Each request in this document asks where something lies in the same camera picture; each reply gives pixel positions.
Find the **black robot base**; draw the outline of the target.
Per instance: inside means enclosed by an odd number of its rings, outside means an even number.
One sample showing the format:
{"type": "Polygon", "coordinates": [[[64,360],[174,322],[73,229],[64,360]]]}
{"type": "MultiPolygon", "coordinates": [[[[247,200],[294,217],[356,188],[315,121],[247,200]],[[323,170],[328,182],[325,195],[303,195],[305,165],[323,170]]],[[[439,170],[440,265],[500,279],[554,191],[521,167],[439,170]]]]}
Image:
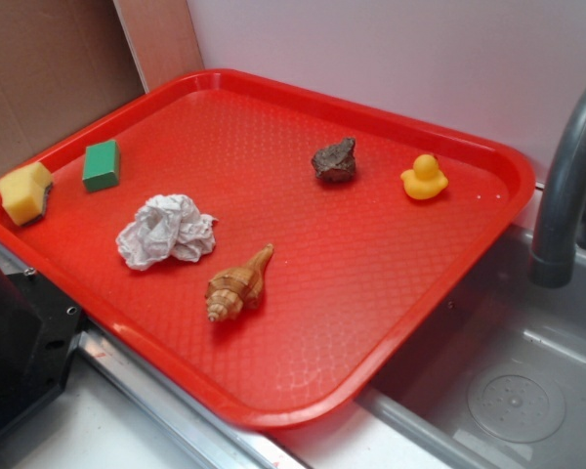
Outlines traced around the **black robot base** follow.
{"type": "Polygon", "coordinates": [[[0,269],[0,438],[63,392],[84,320],[43,275],[0,269]]]}

